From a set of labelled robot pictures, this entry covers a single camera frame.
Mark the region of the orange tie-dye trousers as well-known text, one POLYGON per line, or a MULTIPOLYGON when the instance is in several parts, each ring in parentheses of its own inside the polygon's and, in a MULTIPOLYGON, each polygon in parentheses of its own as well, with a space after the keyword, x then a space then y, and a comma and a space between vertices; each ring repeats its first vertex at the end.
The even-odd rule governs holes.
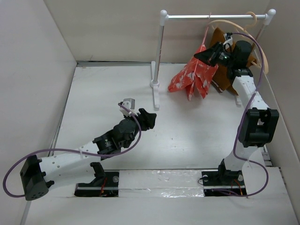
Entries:
POLYGON ((169 86, 169 92, 185 90, 190 101, 197 90, 202 98, 208 95, 212 78, 218 69, 218 65, 211 67, 192 57, 184 68, 175 75, 169 86))

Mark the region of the pink wire hanger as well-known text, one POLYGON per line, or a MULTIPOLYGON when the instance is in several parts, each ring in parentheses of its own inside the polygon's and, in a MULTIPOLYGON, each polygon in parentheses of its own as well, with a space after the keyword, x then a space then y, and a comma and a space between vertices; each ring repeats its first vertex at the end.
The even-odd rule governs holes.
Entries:
MULTIPOLYGON (((208 29, 209 29, 209 26, 208 26, 208 23, 207 23, 207 24, 206 24, 205 33, 204 33, 204 36, 203 36, 203 39, 202 39, 202 43, 201 43, 201 45, 200 45, 200 52, 203 50, 203 46, 205 47, 205 40, 206 40, 206 37, 207 37, 208 29)), ((197 74, 196 74, 196 69, 197 69, 197 66, 198 66, 198 61, 199 61, 199 60, 197 60, 197 62, 196 62, 196 64, 195 64, 195 68, 194 68, 194 75, 195 75, 195 78, 196 78, 196 75, 197 75, 197 74)))

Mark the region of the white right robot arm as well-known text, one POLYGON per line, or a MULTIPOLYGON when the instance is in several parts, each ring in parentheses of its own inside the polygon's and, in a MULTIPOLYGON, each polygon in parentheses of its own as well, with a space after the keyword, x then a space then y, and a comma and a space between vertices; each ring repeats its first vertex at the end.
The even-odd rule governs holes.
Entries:
POLYGON ((227 68, 227 78, 238 93, 244 113, 238 127, 234 148, 218 167, 217 180, 226 185, 257 148, 273 139, 279 113, 264 102, 255 84, 253 74, 247 67, 252 46, 249 42, 237 41, 233 50, 227 51, 225 44, 215 43, 211 48, 194 54, 194 57, 209 66, 227 68))

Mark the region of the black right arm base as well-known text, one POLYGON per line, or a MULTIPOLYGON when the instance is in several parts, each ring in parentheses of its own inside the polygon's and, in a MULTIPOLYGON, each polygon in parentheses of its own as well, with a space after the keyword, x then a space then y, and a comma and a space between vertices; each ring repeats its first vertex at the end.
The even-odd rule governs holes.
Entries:
POLYGON ((202 185, 205 197, 247 194, 242 171, 230 171, 224 165, 219 165, 218 169, 201 170, 197 182, 202 185))

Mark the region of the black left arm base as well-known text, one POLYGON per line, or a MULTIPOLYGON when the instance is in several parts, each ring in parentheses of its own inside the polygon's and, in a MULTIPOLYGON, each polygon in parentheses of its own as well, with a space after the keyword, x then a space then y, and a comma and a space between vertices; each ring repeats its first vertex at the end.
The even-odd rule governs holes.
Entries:
POLYGON ((76 197, 118 197, 120 172, 105 171, 100 162, 92 162, 94 179, 90 183, 78 183, 75 187, 76 197))

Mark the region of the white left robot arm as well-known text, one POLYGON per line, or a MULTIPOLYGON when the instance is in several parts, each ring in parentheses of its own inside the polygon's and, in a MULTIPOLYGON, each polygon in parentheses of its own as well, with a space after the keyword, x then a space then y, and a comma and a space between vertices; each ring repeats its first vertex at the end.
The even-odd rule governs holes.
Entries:
POLYGON ((154 128, 156 117, 140 108, 135 116, 126 116, 113 129, 77 150, 52 157, 27 157, 20 171, 25 199, 36 200, 69 184, 102 185, 106 174, 100 162, 133 149, 141 132, 154 128))

